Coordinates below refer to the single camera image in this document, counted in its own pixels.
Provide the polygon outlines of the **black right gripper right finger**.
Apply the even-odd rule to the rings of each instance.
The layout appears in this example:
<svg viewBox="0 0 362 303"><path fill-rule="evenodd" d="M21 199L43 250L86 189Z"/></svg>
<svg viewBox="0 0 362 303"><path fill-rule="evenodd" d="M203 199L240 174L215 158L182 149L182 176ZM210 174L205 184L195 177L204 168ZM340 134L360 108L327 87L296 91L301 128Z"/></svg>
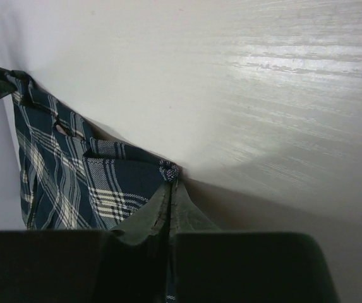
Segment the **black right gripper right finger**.
<svg viewBox="0 0 362 303"><path fill-rule="evenodd" d="M227 232L171 193L171 270L177 302L338 302L325 256L309 235Z"/></svg>

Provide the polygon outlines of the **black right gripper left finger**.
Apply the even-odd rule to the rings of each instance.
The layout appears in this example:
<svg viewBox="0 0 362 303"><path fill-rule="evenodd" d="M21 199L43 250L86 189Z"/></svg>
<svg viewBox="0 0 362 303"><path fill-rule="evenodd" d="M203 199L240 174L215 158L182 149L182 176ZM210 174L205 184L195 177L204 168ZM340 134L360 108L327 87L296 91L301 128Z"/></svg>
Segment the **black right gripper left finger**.
<svg viewBox="0 0 362 303"><path fill-rule="evenodd" d="M0 302L165 302L170 192L112 230L0 231Z"/></svg>

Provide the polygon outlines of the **navy plaid pleated skirt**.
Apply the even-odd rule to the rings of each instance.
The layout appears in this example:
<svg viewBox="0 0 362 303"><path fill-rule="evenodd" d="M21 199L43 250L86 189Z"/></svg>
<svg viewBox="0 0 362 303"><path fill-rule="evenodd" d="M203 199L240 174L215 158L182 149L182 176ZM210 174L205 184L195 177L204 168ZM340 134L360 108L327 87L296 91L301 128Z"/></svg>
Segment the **navy plaid pleated skirt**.
<svg viewBox="0 0 362 303"><path fill-rule="evenodd" d="M10 72L26 231L112 230L177 180L176 164L96 138L82 116L28 74ZM167 263L165 302L175 300Z"/></svg>

